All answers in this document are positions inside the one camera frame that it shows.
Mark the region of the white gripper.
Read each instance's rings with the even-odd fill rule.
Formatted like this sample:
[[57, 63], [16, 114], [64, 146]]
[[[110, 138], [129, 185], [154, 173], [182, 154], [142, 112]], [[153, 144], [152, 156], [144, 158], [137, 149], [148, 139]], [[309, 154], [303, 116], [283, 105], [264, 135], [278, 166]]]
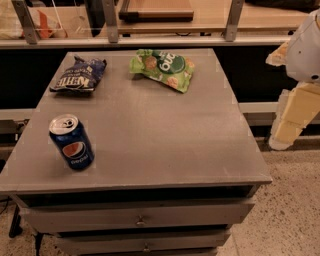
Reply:
[[307, 16], [289, 43], [284, 42], [266, 58], [266, 63], [272, 66], [286, 64], [287, 75], [299, 81], [294, 89], [283, 90], [279, 96], [276, 119], [268, 140], [274, 150], [292, 146], [320, 113], [319, 22], [320, 9], [317, 9]]

